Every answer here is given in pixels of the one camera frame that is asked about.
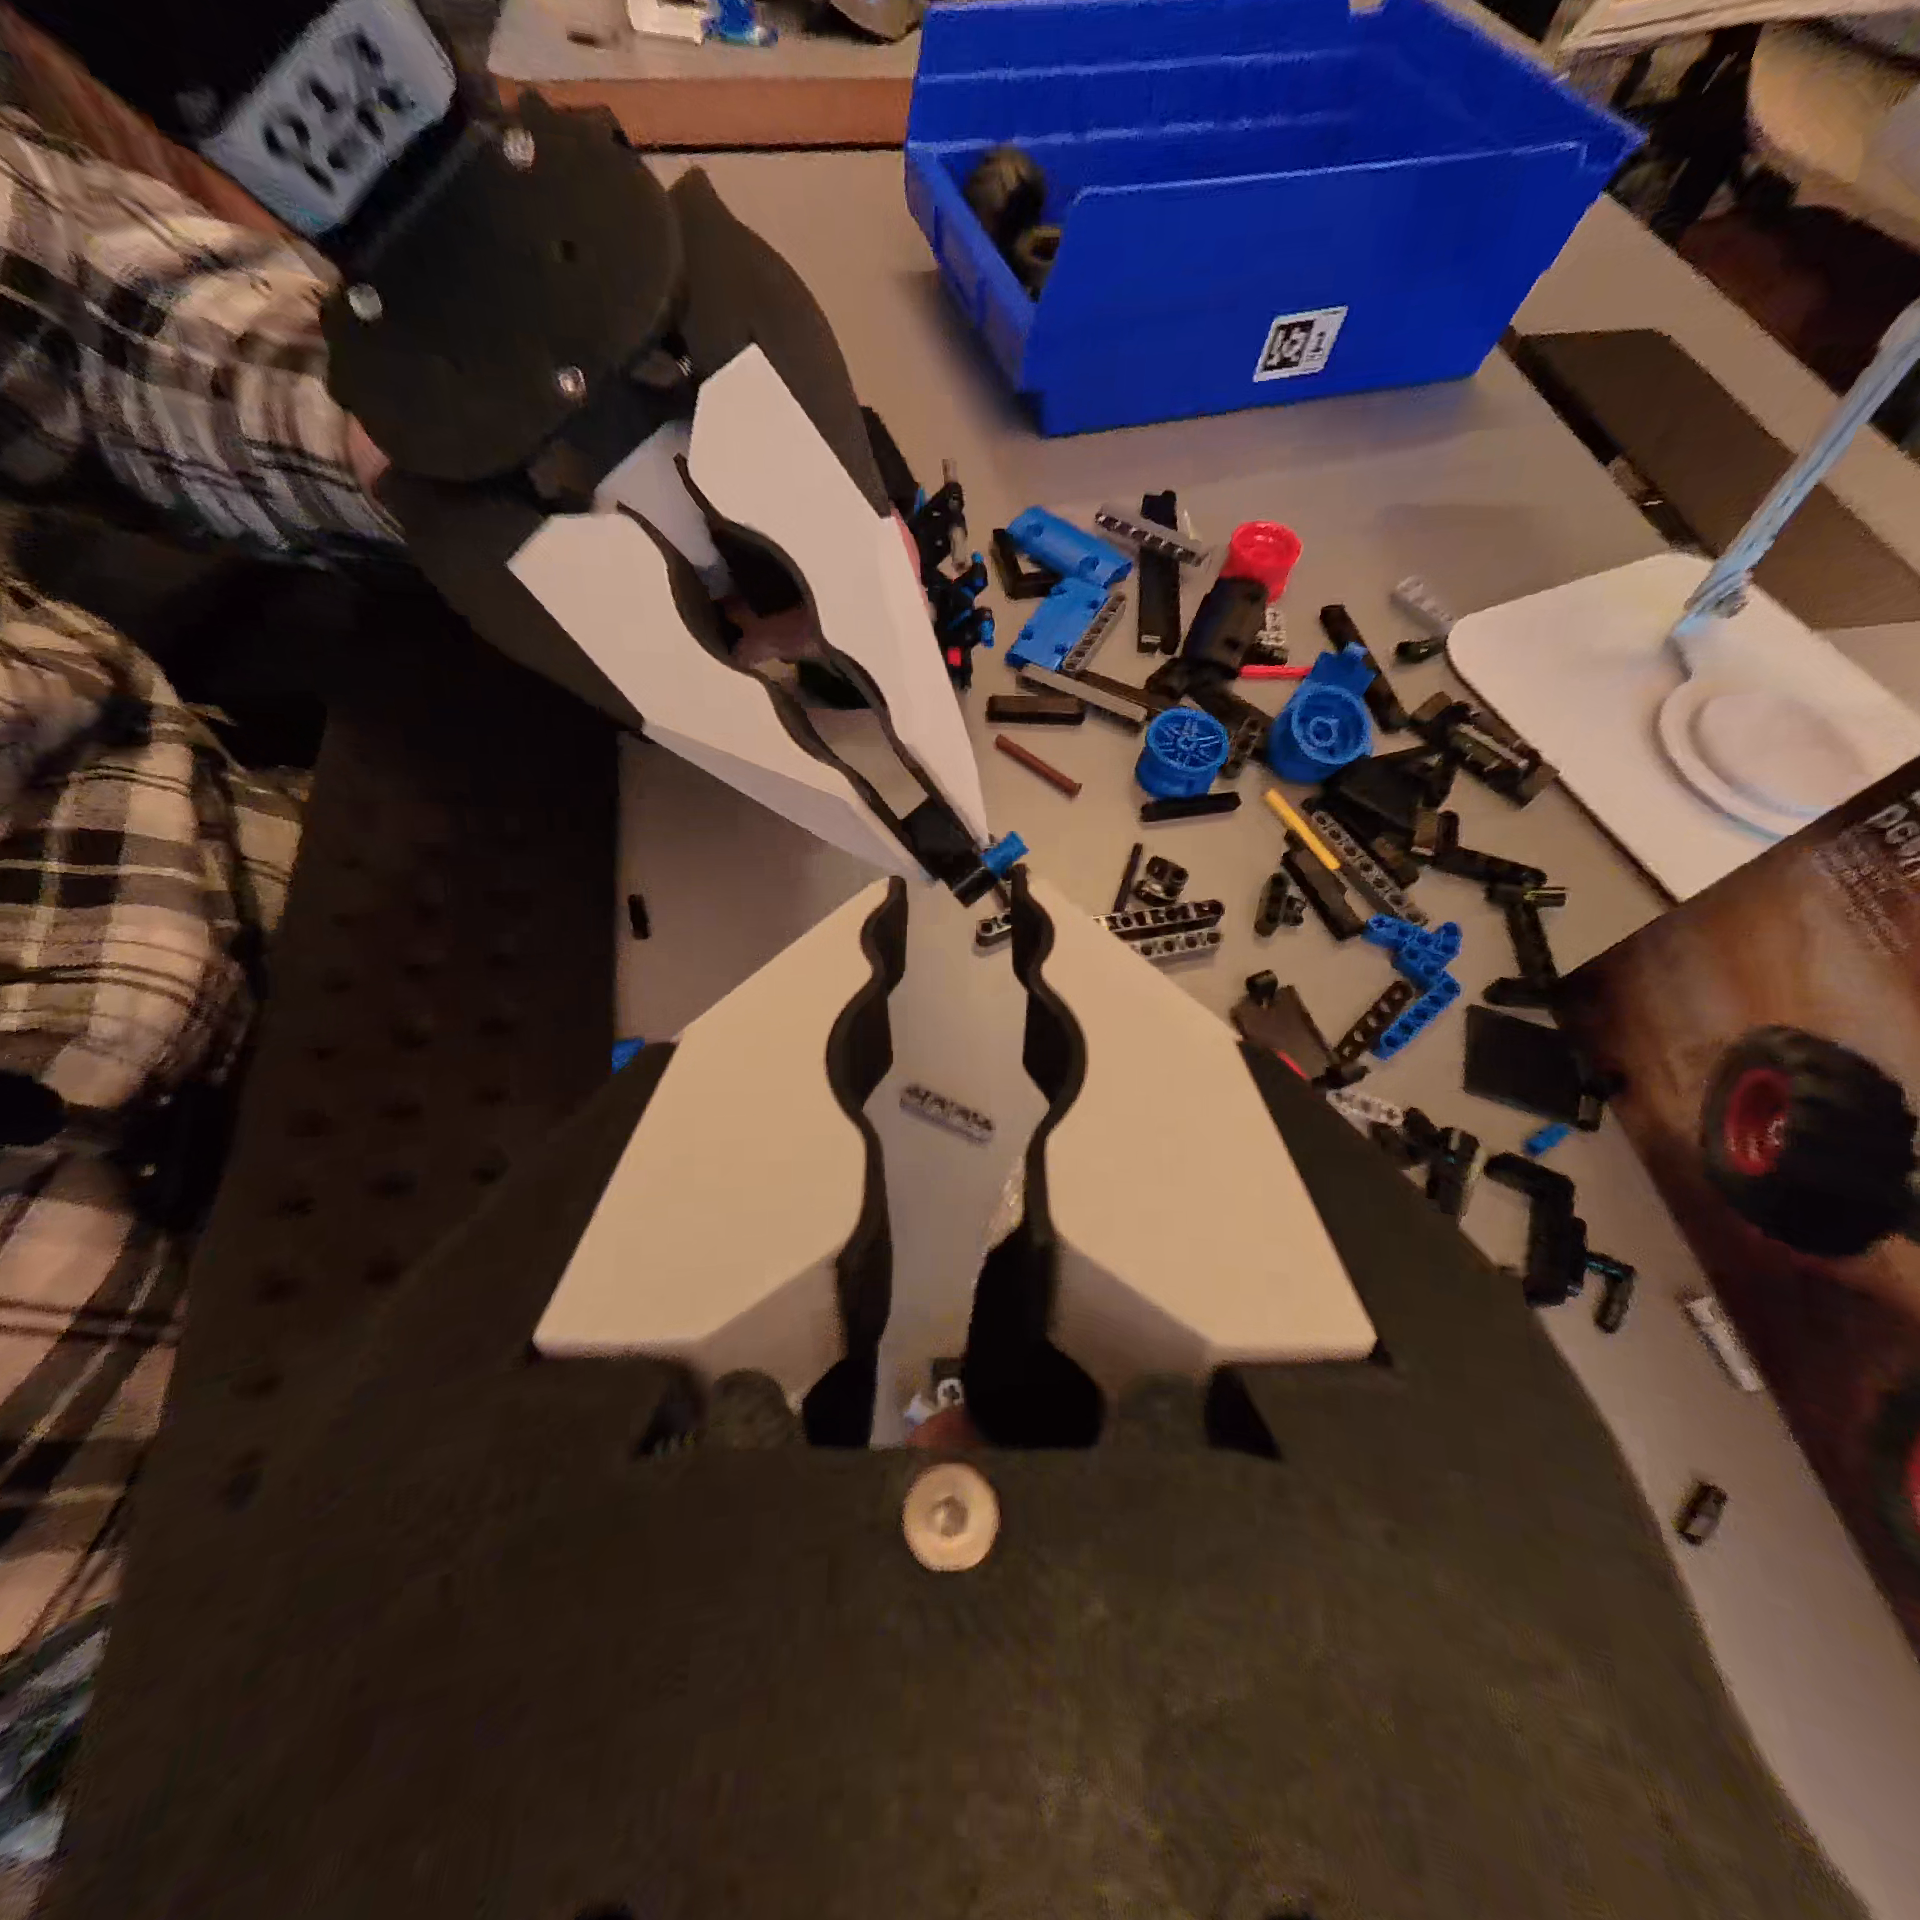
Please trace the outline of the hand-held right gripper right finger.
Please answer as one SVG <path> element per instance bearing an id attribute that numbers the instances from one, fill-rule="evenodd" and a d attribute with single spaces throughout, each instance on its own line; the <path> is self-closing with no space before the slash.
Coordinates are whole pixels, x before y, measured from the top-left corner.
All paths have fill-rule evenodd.
<path id="1" fill-rule="evenodd" d="M 1043 1121 L 977 1264 L 960 1403 L 990 1450 L 1093 1450 L 1118 1402 L 1346 1368 L 1376 1320 L 1277 1128 L 1307 1092 L 1051 886 L 1013 871 Z"/>

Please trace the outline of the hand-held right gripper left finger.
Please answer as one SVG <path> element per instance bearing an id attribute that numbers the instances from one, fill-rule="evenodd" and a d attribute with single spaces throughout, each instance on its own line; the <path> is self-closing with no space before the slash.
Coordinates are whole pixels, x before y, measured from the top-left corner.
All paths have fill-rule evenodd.
<path id="1" fill-rule="evenodd" d="M 631 1059 L 645 1103 L 539 1314 L 542 1360 L 765 1377 L 814 1447 L 871 1447 L 896 1239 L 867 1103 L 906 909 L 906 878 L 867 886 Z"/>

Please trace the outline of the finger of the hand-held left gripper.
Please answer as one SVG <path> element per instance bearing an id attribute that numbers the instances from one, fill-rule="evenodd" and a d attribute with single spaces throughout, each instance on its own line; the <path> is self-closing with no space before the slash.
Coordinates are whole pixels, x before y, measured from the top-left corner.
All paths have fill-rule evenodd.
<path id="1" fill-rule="evenodd" d="M 819 639 L 871 686 L 901 759 L 984 845 L 973 731 L 932 651 L 919 558 L 761 350 L 704 373 L 689 489 L 739 543 L 765 548 L 805 587 Z"/>
<path id="2" fill-rule="evenodd" d="M 636 709 L 645 740 L 784 821 L 896 878 L 932 878 L 906 819 L 845 767 L 814 718 L 708 633 L 708 594 L 665 537 L 618 516 L 547 516 L 511 558 L 539 608 Z"/>

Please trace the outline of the partly built toy chassis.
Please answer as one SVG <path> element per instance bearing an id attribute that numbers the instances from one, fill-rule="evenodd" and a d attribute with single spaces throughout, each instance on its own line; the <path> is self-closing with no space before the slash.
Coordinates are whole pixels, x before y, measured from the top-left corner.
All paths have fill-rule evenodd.
<path id="1" fill-rule="evenodd" d="M 947 457 L 938 489 L 919 489 L 901 516 L 919 552 L 919 584 L 927 603 L 927 633 L 955 696 L 973 688 L 973 658 L 994 651 L 994 608 L 984 603 L 984 552 L 968 548 L 960 474 Z"/>

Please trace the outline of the black toy connector piece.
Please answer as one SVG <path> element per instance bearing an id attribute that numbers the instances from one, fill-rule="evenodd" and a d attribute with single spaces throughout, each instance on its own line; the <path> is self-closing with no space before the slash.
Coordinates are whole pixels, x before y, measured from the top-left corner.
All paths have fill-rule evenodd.
<path id="1" fill-rule="evenodd" d="M 984 869 L 977 840 L 960 831 L 960 819 L 947 800 L 919 800 L 901 819 L 901 840 L 919 858 L 919 869 L 947 886 L 960 909 L 1001 892 L 1001 878 Z"/>

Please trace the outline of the black square toy panel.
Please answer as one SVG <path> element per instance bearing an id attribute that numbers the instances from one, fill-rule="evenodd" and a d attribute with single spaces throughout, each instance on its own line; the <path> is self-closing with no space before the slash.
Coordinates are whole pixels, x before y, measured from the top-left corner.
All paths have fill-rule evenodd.
<path id="1" fill-rule="evenodd" d="M 1463 1089 L 1481 1103 L 1574 1131 L 1601 1131 L 1608 1121 L 1608 1074 L 1555 1024 L 1481 1005 L 1467 1008 Z"/>
<path id="2" fill-rule="evenodd" d="M 1299 1079 L 1323 1092 L 1341 1092 L 1366 1079 L 1366 1066 L 1335 1059 L 1335 1047 L 1317 1031 L 1306 997 L 1266 968 L 1241 980 L 1233 1031 L 1235 1039 L 1266 1047 L 1270 1059 L 1279 1059 Z"/>

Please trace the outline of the blue curved toy panel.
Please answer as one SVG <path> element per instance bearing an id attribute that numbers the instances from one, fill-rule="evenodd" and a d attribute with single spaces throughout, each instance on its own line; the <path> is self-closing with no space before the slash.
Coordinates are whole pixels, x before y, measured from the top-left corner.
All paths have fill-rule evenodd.
<path id="1" fill-rule="evenodd" d="M 1016 558 L 1051 569 L 1057 584 L 1087 584 L 1087 587 L 1106 594 L 1129 576 L 1125 548 L 1114 548 L 1106 537 L 1093 537 L 1087 527 L 1073 527 L 1051 511 L 1013 516 L 1005 543 Z"/>
<path id="2" fill-rule="evenodd" d="M 1118 587 L 1071 576 L 1044 597 L 1034 597 L 1029 624 L 1005 643 L 1005 664 L 1073 680 L 1093 662 L 1093 651 L 1106 639 L 1118 608 L 1125 608 Z"/>

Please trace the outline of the wooden background table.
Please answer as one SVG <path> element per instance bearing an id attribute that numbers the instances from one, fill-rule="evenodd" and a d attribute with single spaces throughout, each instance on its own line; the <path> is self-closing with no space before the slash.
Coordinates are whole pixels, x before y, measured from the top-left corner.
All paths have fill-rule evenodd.
<path id="1" fill-rule="evenodd" d="M 693 41 L 698 7 L 511 0 L 488 41 L 502 106 L 602 106 L 656 149 L 887 149 L 906 134 L 919 31 L 871 7 L 754 7 L 765 41 Z"/>

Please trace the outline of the pile of black toy beams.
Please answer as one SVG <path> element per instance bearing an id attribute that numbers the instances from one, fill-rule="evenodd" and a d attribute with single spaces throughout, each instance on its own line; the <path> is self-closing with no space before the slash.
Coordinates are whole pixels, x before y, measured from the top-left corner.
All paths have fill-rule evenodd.
<path id="1" fill-rule="evenodd" d="M 1144 495 L 1144 519 L 1181 527 L 1177 495 Z M 1013 597 L 1044 597 L 1057 587 L 1051 569 L 1013 552 L 1005 533 L 990 533 L 990 552 L 1001 587 Z M 1235 780 L 1241 767 L 1266 767 L 1266 731 L 1277 709 L 1292 701 L 1299 686 L 1241 686 L 1210 680 L 1181 662 L 1190 615 L 1181 615 L 1181 576 L 1160 552 L 1129 552 L 1129 576 L 1118 584 L 1125 608 L 1093 662 L 1073 680 L 1016 671 L 1029 696 L 990 701 L 990 730 L 1016 718 L 1080 724 L 1087 709 L 1106 709 L 1125 730 L 1149 730 L 1167 705 L 1200 705 L 1224 724 L 1233 755 L 1205 800 L 1149 800 L 1144 831 L 1233 819 L 1241 806 Z M 1366 643 L 1341 603 L 1323 603 L 1327 643 Z M 1266 603 L 1266 633 L 1250 662 L 1288 662 L 1279 658 L 1279 597 Z M 1476 780 L 1509 806 L 1526 806 L 1555 786 L 1555 767 L 1502 730 L 1471 701 L 1435 696 L 1426 705 L 1404 705 L 1376 664 L 1366 696 L 1376 747 L 1366 759 L 1331 772 L 1327 786 L 1299 786 L 1279 797 L 1306 811 L 1306 821 L 1335 853 L 1341 871 L 1331 878 L 1288 831 L 1277 869 L 1257 878 L 1251 943 L 1277 928 L 1299 928 L 1317 920 L 1327 943 L 1366 968 L 1382 964 L 1376 997 L 1353 1015 L 1346 1031 L 1327 1036 L 1335 1059 L 1359 1059 L 1366 1074 L 1382 1067 L 1373 1039 L 1382 1024 L 1414 997 L 1404 980 L 1426 980 L 1439 968 L 1414 968 L 1366 949 L 1366 920 L 1404 920 L 1404 925 L 1463 925 L 1463 959 L 1451 973 L 1463 980 L 1463 1005 L 1446 1020 L 1467 1020 L 1467 1008 L 1502 1008 L 1519 1020 L 1539 1020 L 1555 1008 L 1563 973 L 1550 959 L 1547 915 L 1568 909 L 1568 892 L 1550 886 L 1547 869 L 1467 845 L 1463 819 L 1451 806 L 1457 780 Z M 1635 1264 L 1595 1252 L 1587 1224 L 1580 1216 L 1580 1193 L 1568 1170 L 1547 1158 L 1481 1156 L 1471 1131 L 1439 1128 L 1421 1109 L 1400 1103 L 1404 1128 L 1373 1128 L 1392 1164 L 1414 1164 L 1426 1178 L 1426 1203 L 1451 1221 L 1467 1212 L 1471 1184 L 1502 1184 L 1526 1203 L 1526 1259 L 1521 1259 L 1521 1297 L 1526 1306 L 1568 1306 L 1583 1283 L 1601 1287 L 1595 1326 L 1617 1332 L 1635 1306 Z"/>

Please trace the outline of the black dimpled mat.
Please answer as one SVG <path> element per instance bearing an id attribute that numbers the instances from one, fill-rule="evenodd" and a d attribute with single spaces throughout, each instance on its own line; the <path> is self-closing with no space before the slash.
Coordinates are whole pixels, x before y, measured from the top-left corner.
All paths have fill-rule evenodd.
<path id="1" fill-rule="evenodd" d="M 609 1066 L 618 731 L 452 639 L 341 686 L 155 1483 L 241 1512 L 385 1296 Z"/>

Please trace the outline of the black toy cylinder piece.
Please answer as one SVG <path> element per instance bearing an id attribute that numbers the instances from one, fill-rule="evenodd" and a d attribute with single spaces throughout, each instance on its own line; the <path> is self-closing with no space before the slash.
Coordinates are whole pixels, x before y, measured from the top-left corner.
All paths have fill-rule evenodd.
<path id="1" fill-rule="evenodd" d="M 1235 680 L 1250 651 L 1266 633 L 1266 584 L 1251 576 L 1215 576 L 1205 603 L 1190 608 L 1181 662 L 1210 671 L 1210 680 Z"/>

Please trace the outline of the blue spoked toy wheel rim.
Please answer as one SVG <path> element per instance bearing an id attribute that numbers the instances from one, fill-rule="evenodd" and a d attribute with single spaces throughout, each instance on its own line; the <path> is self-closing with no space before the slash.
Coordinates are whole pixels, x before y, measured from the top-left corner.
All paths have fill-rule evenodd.
<path id="1" fill-rule="evenodd" d="M 1167 705 L 1144 730 L 1135 787 L 1149 800 L 1205 800 L 1233 755 L 1218 718 Z"/>

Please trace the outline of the printed toy truck box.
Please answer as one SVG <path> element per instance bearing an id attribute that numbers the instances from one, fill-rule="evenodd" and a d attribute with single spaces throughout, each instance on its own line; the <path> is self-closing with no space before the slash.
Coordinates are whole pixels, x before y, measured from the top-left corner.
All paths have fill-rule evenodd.
<path id="1" fill-rule="evenodd" d="M 1920 1634 L 1920 767 L 1580 964 L 1563 1031 Z"/>

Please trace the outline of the white toy axle pin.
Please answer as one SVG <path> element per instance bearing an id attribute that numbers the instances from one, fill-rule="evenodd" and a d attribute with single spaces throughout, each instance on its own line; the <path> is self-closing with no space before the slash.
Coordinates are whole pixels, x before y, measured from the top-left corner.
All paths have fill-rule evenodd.
<path id="1" fill-rule="evenodd" d="M 1689 1332 L 1709 1344 L 1713 1368 L 1728 1377 L 1728 1389 L 1765 1394 L 1765 1371 L 1747 1356 L 1722 1306 L 1713 1296 L 1683 1296 L 1680 1308 L 1683 1308 Z"/>

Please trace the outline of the blue storage bin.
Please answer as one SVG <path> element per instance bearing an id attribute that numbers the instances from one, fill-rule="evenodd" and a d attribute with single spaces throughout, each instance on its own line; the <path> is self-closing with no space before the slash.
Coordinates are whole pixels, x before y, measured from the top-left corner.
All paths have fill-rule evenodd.
<path id="1" fill-rule="evenodd" d="M 1044 173 L 1043 304 L 960 201 Z M 1638 149 L 1467 12 L 927 7 L 901 139 L 938 285 L 1034 433 L 1467 381 Z"/>

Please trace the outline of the person's plaid shirt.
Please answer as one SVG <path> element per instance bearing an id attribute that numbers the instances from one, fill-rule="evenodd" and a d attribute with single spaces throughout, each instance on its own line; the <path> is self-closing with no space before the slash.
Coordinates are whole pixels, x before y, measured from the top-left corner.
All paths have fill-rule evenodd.
<path id="1" fill-rule="evenodd" d="M 241 747 L 219 658 L 275 594 L 392 558 L 367 433 L 330 398 L 323 270 L 32 119 L 5 234 L 5 1664 L 98 1624 L 155 1437 L 197 1158 L 265 1005 L 303 787 Z"/>

